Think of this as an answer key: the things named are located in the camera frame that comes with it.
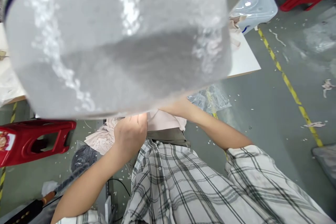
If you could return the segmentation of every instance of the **pink fabric scrap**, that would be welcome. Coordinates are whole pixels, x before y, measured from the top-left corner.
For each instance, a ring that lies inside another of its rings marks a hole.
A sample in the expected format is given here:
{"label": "pink fabric scrap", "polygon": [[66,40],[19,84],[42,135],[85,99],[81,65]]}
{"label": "pink fabric scrap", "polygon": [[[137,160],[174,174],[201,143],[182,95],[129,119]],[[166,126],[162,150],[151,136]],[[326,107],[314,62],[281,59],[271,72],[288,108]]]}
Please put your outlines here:
{"label": "pink fabric scrap", "polygon": [[[101,126],[95,133],[87,136],[84,142],[101,155],[105,155],[114,144],[114,128],[120,120],[121,118],[108,118],[105,125]],[[180,130],[184,131],[187,120],[156,110],[147,113],[147,123],[147,131],[166,130],[169,128],[180,128]]]}

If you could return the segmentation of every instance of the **hand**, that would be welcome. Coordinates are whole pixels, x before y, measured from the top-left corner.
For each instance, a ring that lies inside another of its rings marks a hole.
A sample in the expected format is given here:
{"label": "hand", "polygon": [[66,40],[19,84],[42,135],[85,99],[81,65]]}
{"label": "hand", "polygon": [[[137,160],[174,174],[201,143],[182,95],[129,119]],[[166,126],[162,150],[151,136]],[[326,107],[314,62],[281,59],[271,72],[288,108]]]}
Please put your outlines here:
{"label": "hand", "polygon": [[193,105],[187,97],[182,97],[175,101],[173,104],[160,108],[160,110],[167,112],[173,116],[182,117],[190,120],[192,117],[194,109],[197,106]]}
{"label": "hand", "polygon": [[125,162],[138,153],[147,136],[147,113],[125,117],[114,128],[115,142]]}

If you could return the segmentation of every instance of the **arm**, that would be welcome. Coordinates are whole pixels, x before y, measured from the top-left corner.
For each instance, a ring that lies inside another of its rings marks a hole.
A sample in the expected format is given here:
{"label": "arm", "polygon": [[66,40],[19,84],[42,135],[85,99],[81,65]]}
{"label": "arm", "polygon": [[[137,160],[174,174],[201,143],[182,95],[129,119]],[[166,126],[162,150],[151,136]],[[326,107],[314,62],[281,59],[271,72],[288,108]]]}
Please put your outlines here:
{"label": "arm", "polygon": [[225,151],[229,148],[236,149],[253,144],[248,137],[204,112],[188,101],[187,98],[182,98],[170,106],[161,108],[161,110],[196,123],[220,148]]}
{"label": "arm", "polygon": [[109,178],[138,153],[146,135],[146,113],[119,121],[114,129],[115,143],[65,192],[57,205],[51,224],[64,217],[76,217],[88,211]]}

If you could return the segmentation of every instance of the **black cable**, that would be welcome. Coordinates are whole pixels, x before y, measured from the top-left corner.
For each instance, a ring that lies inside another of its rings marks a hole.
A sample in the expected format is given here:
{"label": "black cable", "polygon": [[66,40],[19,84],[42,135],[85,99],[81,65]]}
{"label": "black cable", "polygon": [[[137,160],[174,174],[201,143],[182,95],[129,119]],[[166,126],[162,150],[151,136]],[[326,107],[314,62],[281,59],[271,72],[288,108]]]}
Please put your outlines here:
{"label": "black cable", "polygon": [[47,205],[43,206],[43,208],[49,206],[51,203],[54,203],[56,200],[62,198],[62,196],[63,196],[63,195],[61,195],[61,196],[57,197],[57,199],[54,199],[53,201],[49,202]]}
{"label": "black cable", "polygon": [[[119,182],[124,186],[124,188],[125,188],[125,190],[126,190],[128,196],[131,196],[130,193],[128,192],[126,186],[124,185],[123,182],[121,182],[121,180],[118,180],[118,179],[116,179],[116,178],[115,178],[115,179],[114,179],[114,178],[110,178],[108,181],[110,181],[110,180],[116,180],[116,181],[119,181]],[[123,218],[123,216],[121,216],[119,219],[113,221],[113,223],[120,221],[122,218]]]}
{"label": "black cable", "polygon": [[114,179],[114,178],[110,178],[108,181],[110,181],[110,180],[116,180],[116,181],[119,181],[123,186],[124,186],[124,188],[125,188],[125,190],[126,190],[126,192],[128,193],[128,196],[131,196],[130,195],[130,193],[128,192],[128,190],[127,190],[127,188],[126,188],[126,186],[124,185],[124,183],[123,182],[121,182],[121,180],[118,180],[118,179]]}

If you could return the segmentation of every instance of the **fabric scrap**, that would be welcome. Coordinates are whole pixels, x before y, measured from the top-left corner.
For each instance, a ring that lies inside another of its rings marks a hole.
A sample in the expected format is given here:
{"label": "fabric scrap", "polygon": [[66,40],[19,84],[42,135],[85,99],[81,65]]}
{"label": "fabric scrap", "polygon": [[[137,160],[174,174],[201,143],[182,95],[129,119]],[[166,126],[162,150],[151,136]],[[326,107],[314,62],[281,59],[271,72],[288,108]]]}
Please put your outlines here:
{"label": "fabric scrap", "polygon": [[323,87],[323,97],[327,98],[327,91],[331,90],[332,88],[336,87],[335,85],[331,84],[331,79],[326,79],[324,81],[324,84],[322,85]]}
{"label": "fabric scrap", "polygon": [[323,126],[325,126],[326,124],[322,123],[322,122],[312,122],[310,124],[306,124],[304,125],[305,127],[309,128],[309,127],[316,127],[316,128],[321,128]]}
{"label": "fabric scrap", "polygon": [[[114,128],[122,118],[108,118],[105,125],[101,126],[95,133],[87,136],[84,140],[95,151],[101,155],[106,152],[114,144]],[[147,131],[159,131],[171,128],[179,128],[184,131],[187,120],[182,117],[172,116],[164,111],[156,110],[147,113]]]}

